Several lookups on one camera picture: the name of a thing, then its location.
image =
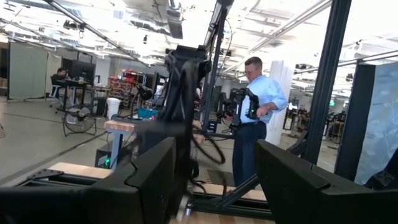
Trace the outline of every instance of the handheld stabilizer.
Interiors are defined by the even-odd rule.
[[[236,92],[236,112],[233,116],[231,127],[236,128],[238,127],[241,121],[241,111],[242,111],[242,103],[245,97],[248,96],[250,100],[249,109],[246,111],[246,117],[253,120],[258,120],[257,117],[257,109],[259,106],[259,97],[255,95],[250,89],[248,88],[241,88]]]

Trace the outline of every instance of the person sitting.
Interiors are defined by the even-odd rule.
[[[52,78],[53,78],[54,80],[64,80],[64,79],[67,79],[67,78],[68,78],[67,71],[66,71],[64,68],[58,68],[57,73],[54,74],[54,75],[52,76]],[[59,89],[59,93],[60,93],[61,95],[63,95],[64,92],[65,92],[65,88],[60,88],[60,89]],[[73,90],[67,90],[67,95],[66,95],[66,97],[70,99],[70,102],[73,102],[72,96],[73,96]],[[82,101],[82,99],[83,99],[83,92],[82,92],[82,90],[76,90],[76,97],[77,97],[77,99],[78,99],[79,102]]]

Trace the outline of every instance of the ceiling pipe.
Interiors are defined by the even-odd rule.
[[[316,16],[320,12],[322,12],[325,9],[327,9],[328,7],[330,7],[330,5],[331,5],[331,0],[318,1],[317,3],[312,5],[310,8],[306,9],[305,11],[298,14],[297,16],[294,16],[293,18],[289,19],[286,23],[279,26],[276,30],[272,31],[269,35],[273,36],[273,38],[263,37],[253,47],[248,49],[248,55],[253,54],[254,52],[263,48],[263,46],[267,45],[272,40],[277,39],[280,36],[286,34],[290,30],[296,28],[298,25],[303,24],[307,20],[311,19],[312,17]],[[245,57],[244,59],[242,59],[242,61],[236,63],[235,65],[227,68],[226,70],[224,70],[224,72],[228,72],[234,68],[237,68],[246,60],[246,58],[247,57]]]
[[[60,4],[58,4],[57,2],[55,2],[54,0],[44,0],[47,4],[49,4],[50,6],[56,8],[58,11],[62,12],[64,15],[66,15],[67,17],[71,18],[73,21],[79,23],[81,26],[83,26],[85,29],[88,29],[90,31],[92,31],[92,33],[94,33],[95,35],[97,35],[99,38],[107,41],[108,43],[110,43],[111,45],[115,46],[117,49],[119,49],[121,52],[125,53],[126,55],[130,56],[131,58],[133,58],[134,60],[136,60],[137,62],[143,64],[145,67],[149,68],[150,66],[146,63],[144,63],[143,61],[139,60],[136,56],[134,56],[133,54],[131,54],[130,52],[128,52],[126,49],[122,48],[119,44],[117,44],[115,41],[107,38],[104,34],[102,34],[100,31],[98,31],[97,29],[95,29],[94,27],[90,26],[89,24],[87,24],[83,19],[80,19],[79,17],[73,15],[71,12],[68,11],[68,9],[65,9],[63,6],[61,6]]]
[[[385,52],[385,53],[376,54],[376,55],[369,55],[369,56],[365,56],[365,57],[361,57],[361,58],[356,58],[356,59],[352,59],[352,60],[339,62],[337,67],[355,65],[358,62],[371,62],[371,61],[375,61],[375,60],[382,60],[382,59],[387,59],[387,58],[392,58],[392,57],[398,57],[398,50],[392,50],[390,52]],[[307,72],[317,72],[317,71],[318,71],[318,67],[296,71],[296,72],[294,72],[294,74],[296,75],[296,74],[303,74],[303,73],[307,73]]]
[[[60,44],[61,46],[69,47],[69,48],[72,48],[72,49],[74,49],[74,50],[78,50],[78,49],[77,49],[75,46],[73,46],[73,45],[66,44],[66,43],[64,43],[64,42],[62,42],[62,41],[60,41],[60,40],[57,40],[57,39],[54,39],[54,38],[51,38],[51,37],[47,37],[46,35],[43,35],[43,34],[41,34],[40,32],[37,32],[36,30],[32,30],[32,29],[30,29],[30,28],[26,28],[26,27],[24,27],[24,26],[22,26],[22,25],[20,25],[20,24],[18,24],[18,23],[16,23],[16,22],[8,21],[8,20],[3,19],[3,18],[0,18],[0,22],[5,23],[5,24],[12,25],[12,26],[14,26],[14,27],[16,27],[16,28],[20,28],[20,29],[22,29],[22,30],[24,30],[24,31],[27,31],[27,32],[31,32],[31,33],[33,33],[33,34],[39,36],[39,37],[42,37],[42,38],[45,38],[45,39],[54,41],[55,43]]]

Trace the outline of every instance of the green light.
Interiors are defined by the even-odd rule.
[[[110,158],[106,158],[105,160],[105,168],[109,168],[109,166],[111,165],[111,159]]]

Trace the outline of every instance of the ceiling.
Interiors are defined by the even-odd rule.
[[[0,41],[8,38],[48,50],[63,47],[97,57],[140,60],[144,64],[163,64],[166,48],[203,44],[216,3],[216,0],[55,1],[99,31],[101,38],[88,27],[84,33],[64,28],[65,21],[72,20],[47,0],[1,1],[0,31],[4,35]],[[378,0],[377,4],[353,1],[341,61],[398,49],[398,28],[393,24],[396,13],[391,4],[390,0]],[[316,67],[329,10],[330,1],[234,0],[222,45],[223,52],[230,50],[231,55],[225,60],[221,56],[221,74],[244,80],[243,62],[254,55],[263,59],[265,70],[277,58]],[[334,96],[349,97],[351,83],[346,77],[353,72],[353,66],[338,69]],[[316,72],[295,75],[294,90],[310,94],[316,75]]]

